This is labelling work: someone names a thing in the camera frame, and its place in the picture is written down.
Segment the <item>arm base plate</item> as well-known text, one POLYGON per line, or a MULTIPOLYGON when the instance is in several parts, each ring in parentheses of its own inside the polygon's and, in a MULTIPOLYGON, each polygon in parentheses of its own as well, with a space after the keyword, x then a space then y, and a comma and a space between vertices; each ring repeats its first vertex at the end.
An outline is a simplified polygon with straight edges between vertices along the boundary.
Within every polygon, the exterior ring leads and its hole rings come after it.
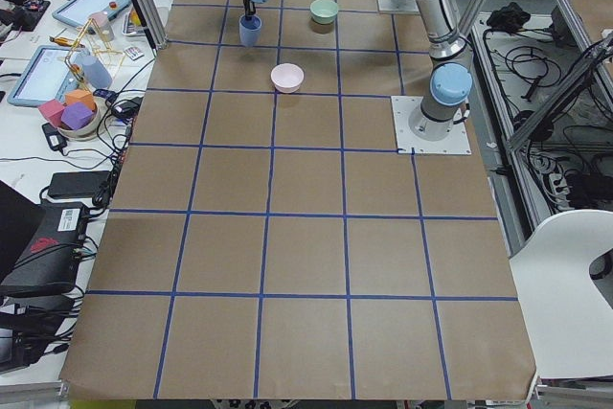
POLYGON ((447 122, 433 122, 421 111, 422 97, 392 96, 392 114, 399 154, 470 155, 462 113, 447 122))

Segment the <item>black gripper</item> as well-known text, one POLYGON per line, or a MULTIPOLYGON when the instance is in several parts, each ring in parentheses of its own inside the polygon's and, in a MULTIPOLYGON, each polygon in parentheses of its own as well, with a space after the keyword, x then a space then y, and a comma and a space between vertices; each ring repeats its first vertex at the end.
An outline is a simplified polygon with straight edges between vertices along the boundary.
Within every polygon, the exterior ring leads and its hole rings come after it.
POLYGON ((242 0, 243 7, 247 10, 247 23, 254 25, 256 23, 256 7, 252 0, 242 0))

